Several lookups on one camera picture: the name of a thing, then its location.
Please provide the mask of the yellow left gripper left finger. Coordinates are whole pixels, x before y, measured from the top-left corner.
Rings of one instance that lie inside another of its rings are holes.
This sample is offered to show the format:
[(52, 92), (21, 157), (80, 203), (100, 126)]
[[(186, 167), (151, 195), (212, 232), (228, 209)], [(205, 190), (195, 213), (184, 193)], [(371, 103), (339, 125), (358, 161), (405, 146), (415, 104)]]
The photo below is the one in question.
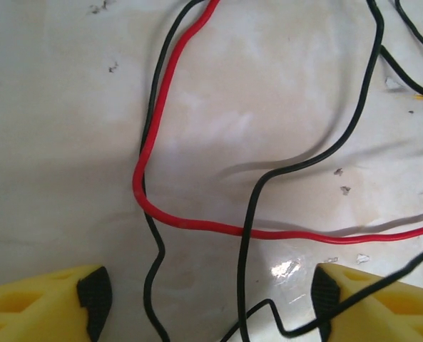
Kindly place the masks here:
[(98, 341), (111, 310), (106, 267), (85, 265), (0, 285), (0, 341)]

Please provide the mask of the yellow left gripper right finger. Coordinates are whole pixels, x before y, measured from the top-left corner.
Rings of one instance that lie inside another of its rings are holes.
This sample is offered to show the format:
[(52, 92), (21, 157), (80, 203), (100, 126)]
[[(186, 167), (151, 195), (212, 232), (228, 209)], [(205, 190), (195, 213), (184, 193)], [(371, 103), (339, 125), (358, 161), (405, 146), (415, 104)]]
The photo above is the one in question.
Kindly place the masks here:
[[(312, 305), (319, 316), (382, 277), (338, 264), (318, 264)], [(319, 327), (322, 341), (423, 341), (423, 289), (396, 282)]]

